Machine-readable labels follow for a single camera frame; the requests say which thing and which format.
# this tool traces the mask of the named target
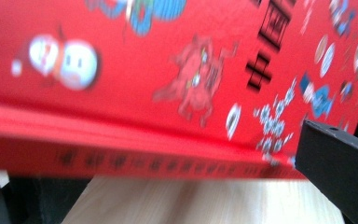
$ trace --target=light wood table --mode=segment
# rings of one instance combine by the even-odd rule
[[[344,223],[308,181],[95,177],[63,223]]]

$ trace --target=decorative pattern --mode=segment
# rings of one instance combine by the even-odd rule
[[[295,98],[296,78],[292,86],[287,90],[283,99],[279,100],[278,94],[275,97],[272,107],[270,104],[264,105],[261,109],[254,110],[254,117],[259,118],[260,124],[263,125],[263,138],[258,142],[256,149],[261,149],[263,158],[273,161],[270,156],[272,153],[281,151],[286,143],[293,137],[293,133],[283,137],[285,122],[281,119],[284,109],[290,105]]]

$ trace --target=book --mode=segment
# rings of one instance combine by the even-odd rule
[[[356,128],[358,2],[0,1],[10,172],[303,178],[304,119]]]

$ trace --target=red cover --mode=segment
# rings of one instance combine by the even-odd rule
[[[10,172],[298,178],[303,119],[356,128],[358,1],[0,1]]]

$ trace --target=red cartoon figure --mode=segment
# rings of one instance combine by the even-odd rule
[[[206,110],[200,118],[200,126],[205,127],[207,119],[213,113],[213,96],[222,79],[223,62],[234,57],[238,44],[233,50],[222,49],[219,58],[213,56],[211,38],[194,36],[181,54],[174,57],[180,67],[178,76],[167,86],[155,91],[154,101],[182,100],[178,113],[191,120],[193,111]]]

